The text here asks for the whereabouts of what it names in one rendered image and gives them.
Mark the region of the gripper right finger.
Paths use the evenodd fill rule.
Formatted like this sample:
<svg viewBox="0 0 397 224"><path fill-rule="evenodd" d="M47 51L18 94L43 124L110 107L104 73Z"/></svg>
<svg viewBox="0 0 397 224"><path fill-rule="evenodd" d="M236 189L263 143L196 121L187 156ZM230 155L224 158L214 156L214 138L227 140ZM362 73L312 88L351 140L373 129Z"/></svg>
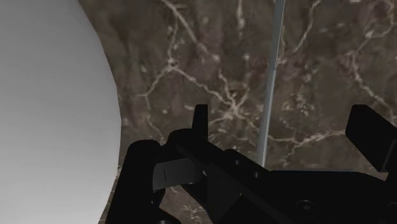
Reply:
<svg viewBox="0 0 397 224"><path fill-rule="evenodd" d="M354 104L345 135L378 172L388 173L386 183L397 186L397 127L366 104Z"/></svg>

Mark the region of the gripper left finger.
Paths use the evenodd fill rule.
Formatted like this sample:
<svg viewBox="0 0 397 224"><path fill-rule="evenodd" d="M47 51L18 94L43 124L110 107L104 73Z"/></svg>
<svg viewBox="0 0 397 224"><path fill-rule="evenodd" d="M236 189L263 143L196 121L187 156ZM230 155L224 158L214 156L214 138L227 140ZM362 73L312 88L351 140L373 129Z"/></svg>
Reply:
<svg viewBox="0 0 397 224"><path fill-rule="evenodd" d="M192 126L155 140L132 143L113 194L105 224L182 224L160 208L166 188L182 186L207 212L213 224L270 224L255 204L268 171L235 150L208 141L208 107L195 106Z"/></svg>

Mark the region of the large white rounded object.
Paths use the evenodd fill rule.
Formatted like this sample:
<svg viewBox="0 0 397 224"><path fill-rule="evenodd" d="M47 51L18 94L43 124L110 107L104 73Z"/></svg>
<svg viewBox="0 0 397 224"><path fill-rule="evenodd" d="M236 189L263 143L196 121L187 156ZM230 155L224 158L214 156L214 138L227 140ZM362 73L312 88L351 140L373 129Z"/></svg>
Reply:
<svg viewBox="0 0 397 224"><path fill-rule="evenodd" d="M0 224L98 224L121 118L78 0L0 0Z"/></svg>

